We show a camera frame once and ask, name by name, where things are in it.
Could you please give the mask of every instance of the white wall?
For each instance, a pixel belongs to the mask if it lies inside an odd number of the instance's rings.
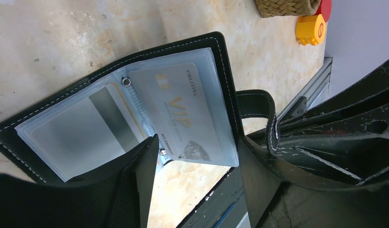
[[[332,0],[326,56],[333,57],[329,96],[389,58],[389,0]]]

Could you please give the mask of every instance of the wicker basket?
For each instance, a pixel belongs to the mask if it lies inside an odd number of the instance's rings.
[[[314,15],[322,0],[255,0],[263,18]]]

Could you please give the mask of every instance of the yellow toy block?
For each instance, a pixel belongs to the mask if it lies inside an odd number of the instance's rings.
[[[321,14],[316,16],[301,16],[296,23],[296,38],[302,45],[317,45],[324,41],[326,22]]]

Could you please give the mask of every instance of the leather strap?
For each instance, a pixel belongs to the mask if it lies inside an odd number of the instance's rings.
[[[240,118],[266,118],[266,145],[275,154],[279,145],[279,125],[272,96],[264,90],[242,90],[237,92]]]

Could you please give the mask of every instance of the card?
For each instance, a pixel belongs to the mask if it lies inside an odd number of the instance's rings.
[[[116,83],[64,101],[16,127],[19,136],[63,180],[129,152],[146,135]]]
[[[129,77],[172,159],[209,164],[224,159],[193,63],[132,71]]]

